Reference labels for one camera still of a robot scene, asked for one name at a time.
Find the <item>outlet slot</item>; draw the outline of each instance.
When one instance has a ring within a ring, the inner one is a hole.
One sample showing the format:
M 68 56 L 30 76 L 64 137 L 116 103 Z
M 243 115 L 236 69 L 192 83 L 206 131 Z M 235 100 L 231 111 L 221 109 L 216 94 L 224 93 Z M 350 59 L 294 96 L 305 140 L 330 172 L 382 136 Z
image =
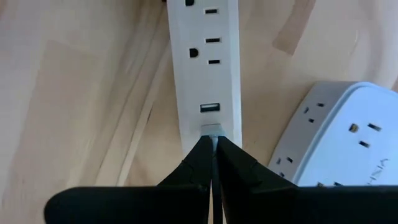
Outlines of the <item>outlet slot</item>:
M 185 0 L 185 6 L 193 6 L 195 3 L 195 0 Z
M 349 130 L 348 130 L 348 131 L 351 131 L 352 133 L 356 133 L 358 130 L 359 130 L 359 126 L 358 126 L 357 124 L 352 124 L 352 125 L 349 127 Z
M 189 57 L 190 58 L 196 58 L 199 56 L 199 51 L 196 48 L 191 48 L 189 49 Z
M 381 128 L 379 126 L 376 126 L 376 125 L 374 125 L 372 123 L 369 123 L 368 127 L 371 128 L 371 129 L 375 129 L 376 131 L 381 131 Z
M 209 60 L 208 64 L 209 65 L 219 65 L 219 64 L 221 64 L 221 60 Z
M 371 145 L 369 145 L 368 143 L 364 142 L 364 141 L 360 141 L 359 144 L 363 147 L 369 148 Z
M 218 9 L 205 9 L 205 14 L 218 14 Z
M 208 103 L 204 105 L 200 105 L 200 112 L 207 113 L 207 112 L 219 112 L 221 106 L 219 103 Z
M 206 44 L 209 43 L 221 43 L 221 38 L 207 38 L 205 40 Z

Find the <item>light wood floor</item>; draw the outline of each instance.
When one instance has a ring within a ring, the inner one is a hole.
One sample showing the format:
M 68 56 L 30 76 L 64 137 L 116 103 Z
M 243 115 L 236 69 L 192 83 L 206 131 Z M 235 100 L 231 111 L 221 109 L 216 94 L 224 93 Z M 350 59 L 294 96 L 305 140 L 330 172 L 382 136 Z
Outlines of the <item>light wood floor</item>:
M 398 2 L 239 2 L 243 148 L 267 165 L 318 80 L 398 90 Z M 154 185 L 183 159 L 160 0 L 0 0 L 0 223 L 77 185 Z

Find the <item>surge protector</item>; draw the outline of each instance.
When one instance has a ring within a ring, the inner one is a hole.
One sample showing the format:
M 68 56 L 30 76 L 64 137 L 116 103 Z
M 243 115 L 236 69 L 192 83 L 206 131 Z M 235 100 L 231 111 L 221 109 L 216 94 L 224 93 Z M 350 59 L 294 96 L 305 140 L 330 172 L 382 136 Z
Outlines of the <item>surge protector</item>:
M 397 185 L 398 94 L 367 82 L 319 82 L 268 168 L 299 186 Z

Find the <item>electrical outlet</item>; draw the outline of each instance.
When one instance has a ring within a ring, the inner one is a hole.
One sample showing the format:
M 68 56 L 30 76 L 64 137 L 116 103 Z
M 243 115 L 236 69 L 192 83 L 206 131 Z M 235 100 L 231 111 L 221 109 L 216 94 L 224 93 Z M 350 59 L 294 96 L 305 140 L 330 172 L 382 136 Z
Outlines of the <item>electrical outlet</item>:
M 398 184 L 396 114 L 398 95 L 392 91 L 370 83 L 317 83 L 269 168 L 300 186 Z
M 241 146 L 238 0 L 167 1 L 167 9 L 184 153 L 209 124 Z

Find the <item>black plastic object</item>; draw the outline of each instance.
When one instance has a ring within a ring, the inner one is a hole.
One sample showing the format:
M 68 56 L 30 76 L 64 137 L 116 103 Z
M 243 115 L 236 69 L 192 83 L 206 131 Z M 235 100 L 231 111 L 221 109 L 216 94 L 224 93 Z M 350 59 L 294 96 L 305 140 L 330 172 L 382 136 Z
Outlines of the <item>black plastic object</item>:
M 225 137 L 213 148 L 212 138 L 201 137 L 155 187 L 61 192 L 47 203 L 45 221 L 207 223 L 212 180 L 215 224 L 222 223 L 221 201 L 228 223 L 398 223 L 398 187 L 297 187 Z

